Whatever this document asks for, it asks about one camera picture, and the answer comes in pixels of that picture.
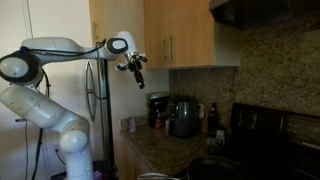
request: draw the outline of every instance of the pan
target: pan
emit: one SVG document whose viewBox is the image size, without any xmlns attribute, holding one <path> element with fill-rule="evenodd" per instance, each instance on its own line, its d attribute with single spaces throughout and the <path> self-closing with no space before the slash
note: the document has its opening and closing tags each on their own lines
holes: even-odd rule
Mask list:
<svg viewBox="0 0 320 180">
<path fill-rule="evenodd" d="M 191 161 L 186 177 L 148 173 L 138 180 L 252 180 L 250 173 L 239 163 L 220 156 L 201 156 Z"/>
</svg>

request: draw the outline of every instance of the granite countertop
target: granite countertop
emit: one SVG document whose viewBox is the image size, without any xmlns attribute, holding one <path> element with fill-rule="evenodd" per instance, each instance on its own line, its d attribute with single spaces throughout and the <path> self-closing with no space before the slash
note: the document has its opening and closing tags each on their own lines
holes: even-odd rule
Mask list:
<svg viewBox="0 0 320 180">
<path fill-rule="evenodd" d="M 147 123 L 147 116 L 136 117 L 136 132 L 127 130 L 127 119 L 121 121 L 125 141 L 141 156 L 152 172 L 174 175 L 188 167 L 192 159 L 209 154 L 206 134 L 181 139 L 168 136 L 165 128 L 153 129 Z"/>
</svg>

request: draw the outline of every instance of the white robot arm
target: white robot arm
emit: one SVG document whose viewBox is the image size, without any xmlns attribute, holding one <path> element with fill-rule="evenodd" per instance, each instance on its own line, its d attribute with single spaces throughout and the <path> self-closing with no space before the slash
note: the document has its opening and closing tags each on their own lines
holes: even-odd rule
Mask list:
<svg viewBox="0 0 320 180">
<path fill-rule="evenodd" d="M 81 47 L 68 38 L 27 39 L 22 42 L 19 51 L 0 59 L 0 76 L 13 84 L 0 94 L 0 101 L 40 128 L 60 133 L 68 180 L 93 179 L 89 122 L 36 89 L 43 78 L 42 66 L 78 59 L 115 60 L 122 54 L 126 63 L 116 68 L 134 72 L 142 89 L 144 83 L 140 61 L 147 60 L 137 52 L 134 40 L 127 31 L 119 32 L 95 48 Z"/>
</svg>

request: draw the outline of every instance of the stove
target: stove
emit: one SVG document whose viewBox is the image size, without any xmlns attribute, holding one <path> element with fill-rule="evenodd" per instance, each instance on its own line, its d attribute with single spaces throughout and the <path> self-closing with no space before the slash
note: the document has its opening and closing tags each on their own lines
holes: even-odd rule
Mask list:
<svg viewBox="0 0 320 180">
<path fill-rule="evenodd" d="M 230 128 L 226 146 L 212 155 L 257 180 L 320 180 L 320 117 L 234 103 Z"/>
</svg>

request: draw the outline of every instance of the granite backsplash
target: granite backsplash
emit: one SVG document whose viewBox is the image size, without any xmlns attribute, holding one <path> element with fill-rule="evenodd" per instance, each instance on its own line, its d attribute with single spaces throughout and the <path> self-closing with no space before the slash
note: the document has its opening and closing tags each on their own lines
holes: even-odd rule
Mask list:
<svg viewBox="0 0 320 180">
<path fill-rule="evenodd" d="M 196 97 L 205 117 L 216 102 L 225 126 L 234 102 L 320 116 L 320 13 L 243 31 L 240 67 L 169 75 L 170 96 Z"/>
</svg>

